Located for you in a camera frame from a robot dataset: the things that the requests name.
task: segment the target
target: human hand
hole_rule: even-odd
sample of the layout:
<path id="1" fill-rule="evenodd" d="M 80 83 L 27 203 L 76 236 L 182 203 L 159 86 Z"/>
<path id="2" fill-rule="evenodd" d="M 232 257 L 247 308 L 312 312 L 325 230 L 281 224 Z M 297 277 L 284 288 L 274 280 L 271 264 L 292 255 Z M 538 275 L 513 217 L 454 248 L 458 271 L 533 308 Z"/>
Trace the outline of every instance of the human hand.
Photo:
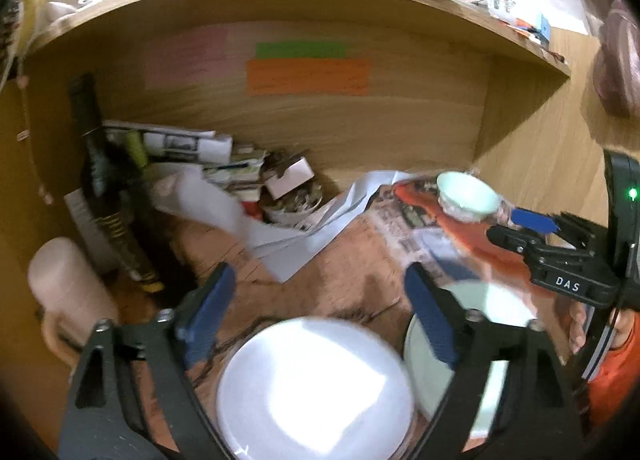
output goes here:
<path id="1" fill-rule="evenodd" d="M 569 346 L 571 352 L 576 354 L 584 346 L 587 341 L 582 326 L 587 321 L 587 311 L 584 305 L 579 301 L 574 301 L 569 307 L 569 314 L 572 318 L 571 328 L 569 330 Z M 618 314 L 617 321 L 614 324 L 616 335 L 611 343 L 611 349 L 620 348 L 629 339 L 631 331 L 634 327 L 634 319 L 636 313 L 633 310 L 621 310 Z"/>

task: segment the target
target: screw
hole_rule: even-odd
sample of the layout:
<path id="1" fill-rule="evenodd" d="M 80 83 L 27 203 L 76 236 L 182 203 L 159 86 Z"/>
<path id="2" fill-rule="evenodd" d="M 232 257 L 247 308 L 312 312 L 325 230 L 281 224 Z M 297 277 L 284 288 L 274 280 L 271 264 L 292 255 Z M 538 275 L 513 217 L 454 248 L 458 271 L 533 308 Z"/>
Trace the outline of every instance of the screw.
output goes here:
<path id="1" fill-rule="evenodd" d="M 472 323 L 479 323 L 484 320 L 484 314 L 476 308 L 470 308 L 466 311 L 465 318 Z"/>
<path id="2" fill-rule="evenodd" d="M 109 319 L 100 319 L 95 324 L 95 331 L 104 332 L 105 330 L 108 330 L 110 327 L 111 327 L 111 321 Z"/>
<path id="3" fill-rule="evenodd" d="M 166 323 L 168 321 L 171 321 L 171 319 L 174 318 L 174 310 L 171 308 L 165 308 L 164 310 L 161 310 L 160 312 L 158 312 L 158 315 L 156 316 L 156 321 L 158 321 L 159 323 Z"/>
<path id="4" fill-rule="evenodd" d="M 542 323 L 537 319 L 532 319 L 529 321 L 529 328 L 531 328 L 534 332 L 544 332 L 545 328 L 542 326 Z"/>

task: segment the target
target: pink sticky note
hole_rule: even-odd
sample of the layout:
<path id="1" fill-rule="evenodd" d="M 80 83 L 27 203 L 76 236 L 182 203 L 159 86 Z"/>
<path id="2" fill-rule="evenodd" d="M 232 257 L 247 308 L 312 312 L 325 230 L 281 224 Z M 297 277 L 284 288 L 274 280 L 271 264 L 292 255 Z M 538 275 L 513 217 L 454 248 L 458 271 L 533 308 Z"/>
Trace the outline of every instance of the pink sticky note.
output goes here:
<path id="1" fill-rule="evenodd" d="M 226 26 L 207 25 L 156 38 L 143 53 L 146 89 L 186 86 L 227 75 Z"/>

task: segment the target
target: mug handle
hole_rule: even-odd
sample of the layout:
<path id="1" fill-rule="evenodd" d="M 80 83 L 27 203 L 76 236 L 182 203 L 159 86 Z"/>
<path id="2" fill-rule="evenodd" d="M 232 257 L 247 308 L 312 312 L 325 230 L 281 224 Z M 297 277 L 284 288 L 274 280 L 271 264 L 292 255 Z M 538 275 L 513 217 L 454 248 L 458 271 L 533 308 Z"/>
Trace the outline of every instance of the mug handle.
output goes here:
<path id="1" fill-rule="evenodd" d="M 76 369 L 80 361 L 80 354 L 65 343 L 58 335 L 58 328 L 63 315 L 56 312 L 45 312 L 42 318 L 42 338 L 47 348 L 72 370 Z"/>

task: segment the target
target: wooden shelf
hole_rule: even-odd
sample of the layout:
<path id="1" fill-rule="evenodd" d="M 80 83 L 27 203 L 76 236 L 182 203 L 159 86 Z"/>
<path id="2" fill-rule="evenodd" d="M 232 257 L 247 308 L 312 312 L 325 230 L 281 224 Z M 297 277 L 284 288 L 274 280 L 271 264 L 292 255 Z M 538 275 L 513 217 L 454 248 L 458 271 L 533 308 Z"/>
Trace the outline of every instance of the wooden shelf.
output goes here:
<path id="1" fill-rule="evenodd" d="M 101 0 L 51 25 L 35 40 L 32 53 L 67 40 L 133 43 L 198 24 L 259 20 L 396 28 L 570 75 L 567 65 L 535 43 L 457 0 Z"/>

